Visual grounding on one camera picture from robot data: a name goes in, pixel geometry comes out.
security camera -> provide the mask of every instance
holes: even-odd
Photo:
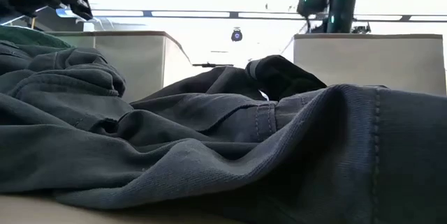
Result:
[[[239,42],[242,40],[242,32],[240,31],[240,28],[234,28],[233,33],[231,34],[231,40],[233,42]]]

white ceiling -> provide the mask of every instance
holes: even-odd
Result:
[[[90,0],[92,7],[108,10],[220,10],[289,12],[298,0]],[[447,6],[437,0],[358,0],[357,14],[447,14]],[[279,54],[303,21],[110,18],[120,30],[167,31],[185,48],[194,63],[235,64],[243,67],[248,59]],[[240,27],[243,40],[234,43],[230,35]]]

fluorescent light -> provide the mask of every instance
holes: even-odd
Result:
[[[56,13],[60,17],[78,17],[69,9],[58,8]],[[91,13],[94,17],[143,17],[145,15],[142,11],[136,10],[92,10]]]
[[[245,17],[245,18],[293,18],[293,19],[297,19],[300,18],[302,19],[301,15],[298,14],[275,14],[275,13],[239,13],[239,17]]]
[[[447,21],[447,16],[440,15],[415,15],[410,17],[410,21]]]
[[[230,17],[229,12],[200,11],[152,11],[152,16],[161,17]]]
[[[139,17],[145,15],[142,11],[134,11],[134,10],[93,10],[91,13],[95,17],[96,16]]]
[[[382,21],[399,21],[401,15],[354,15],[358,20],[382,20]]]

gray fabric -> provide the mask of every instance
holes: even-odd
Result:
[[[0,25],[0,40],[7,40],[20,45],[39,45],[58,48],[73,47],[55,36],[17,26]]]
[[[343,84],[130,106],[96,50],[5,42],[0,92],[0,193],[93,209],[202,195],[184,200],[248,223],[447,221],[445,97]]]

stitched seam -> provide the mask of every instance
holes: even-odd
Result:
[[[299,96],[299,98],[300,98],[301,106],[304,107],[306,105],[304,98],[302,96]]]
[[[84,119],[79,119],[78,121],[76,121],[76,123],[73,125],[73,127],[78,126],[78,124],[79,124],[80,122],[82,122],[82,120],[84,120]]]
[[[259,137],[258,113],[259,113],[259,105],[258,105],[258,107],[256,107],[256,115],[255,115],[254,119],[255,119],[255,124],[256,124],[256,136],[258,136],[258,142],[260,142],[261,138]]]
[[[267,111],[267,114],[268,114],[268,129],[269,129],[270,134],[272,134],[272,124],[270,123],[270,113],[271,113],[270,106],[271,105],[272,104],[268,104],[268,111]]]
[[[69,86],[74,89],[81,89],[84,91],[94,92],[95,94],[105,94],[105,96],[118,96],[118,91],[105,89],[103,87],[96,86],[95,84],[91,84],[85,82],[83,80],[77,80],[73,77],[68,77],[63,80],[49,80],[47,77],[37,77],[37,75],[32,75],[27,79],[20,81],[17,86],[9,92],[9,96],[13,98],[17,98],[18,94],[20,94],[23,88],[31,85],[31,84],[48,84],[48,85],[59,85],[59,86]]]
[[[253,107],[253,105],[251,103],[247,103],[247,104],[241,104],[239,106],[237,106],[236,108],[232,109],[229,112],[226,112],[223,116],[219,117],[216,121],[214,121],[213,123],[211,123],[210,126],[207,126],[207,128],[205,129],[199,129],[196,128],[196,131],[199,133],[206,133],[209,130],[213,130],[216,127],[219,127],[219,124],[222,123],[223,121],[225,121],[227,118],[231,117],[235,112],[237,112],[240,109],[246,109],[246,108],[250,108]]]
[[[379,223],[379,194],[378,194],[378,183],[379,183],[379,152],[380,152],[380,136],[379,136],[379,122],[380,122],[380,94],[379,89],[376,89],[376,99],[374,108],[374,174],[372,176],[372,202],[373,202],[373,213],[372,222]]]
[[[56,59],[57,59],[57,53],[58,53],[58,52],[55,52],[55,53],[54,53],[54,58],[53,58],[53,70],[55,70],[55,69],[56,69]]]

